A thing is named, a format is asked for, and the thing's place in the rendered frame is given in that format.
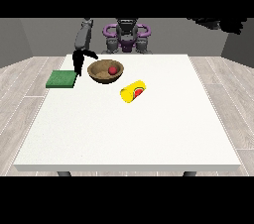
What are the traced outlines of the green square pad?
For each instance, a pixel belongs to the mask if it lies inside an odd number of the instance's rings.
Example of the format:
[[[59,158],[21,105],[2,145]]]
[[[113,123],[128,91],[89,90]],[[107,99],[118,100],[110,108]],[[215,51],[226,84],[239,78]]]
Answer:
[[[73,88],[77,74],[73,70],[53,70],[46,88]]]

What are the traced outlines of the brown wooden bowl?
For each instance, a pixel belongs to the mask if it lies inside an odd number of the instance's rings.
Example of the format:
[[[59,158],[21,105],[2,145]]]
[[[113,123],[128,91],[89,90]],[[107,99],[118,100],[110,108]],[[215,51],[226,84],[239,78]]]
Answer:
[[[115,67],[116,73],[111,75],[109,68]],[[93,62],[88,68],[88,75],[96,82],[109,84],[115,82],[123,73],[124,66],[121,62],[113,59],[102,59]]]

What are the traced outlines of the yellow cup with melon print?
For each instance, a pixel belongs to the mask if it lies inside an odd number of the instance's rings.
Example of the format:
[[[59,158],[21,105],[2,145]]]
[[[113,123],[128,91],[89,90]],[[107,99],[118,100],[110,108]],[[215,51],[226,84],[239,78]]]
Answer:
[[[137,80],[122,88],[120,96],[126,103],[131,103],[137,96],[143,93],[145,89],[146,84],[142,80]]]

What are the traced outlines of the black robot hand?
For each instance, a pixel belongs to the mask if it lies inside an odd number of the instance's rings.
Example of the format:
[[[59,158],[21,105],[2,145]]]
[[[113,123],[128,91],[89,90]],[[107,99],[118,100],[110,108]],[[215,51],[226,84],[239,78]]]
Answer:
[[[191,18],[196,24],[211,30],[240,35],[246,18]]]
[[[81,75],[84,58],[86,56],[98,59],[98,56],[95,52],[88,50],[75,50],[72,54],[74,72],[78,75]]]

